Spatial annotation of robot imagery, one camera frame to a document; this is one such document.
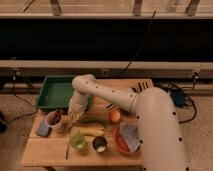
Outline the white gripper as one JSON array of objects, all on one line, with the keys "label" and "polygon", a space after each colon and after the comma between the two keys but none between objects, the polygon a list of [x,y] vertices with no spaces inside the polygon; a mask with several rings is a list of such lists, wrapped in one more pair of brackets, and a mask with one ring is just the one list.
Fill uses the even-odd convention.
[{"label": "white gripper", "polygon": [[80,93],[77,90],[74,91],[69,101],[68,109],[68,117],[72,123],[76,123],[80,119],[83,113],[87,110],[90,101],[90,95]]}]

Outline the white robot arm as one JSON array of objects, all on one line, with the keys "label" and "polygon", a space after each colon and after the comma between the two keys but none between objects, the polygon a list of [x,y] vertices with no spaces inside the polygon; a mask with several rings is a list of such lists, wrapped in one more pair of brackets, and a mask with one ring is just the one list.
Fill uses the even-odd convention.
[{"label": "white robot arm", "polygon": [[104,86],[92,74],[72,80],[69,112],[83,114],[89,95],[116,104],[137,118],[142,166],[145,171],[189,171],[184,140],[171,97],[157,87],[140,93]]}]

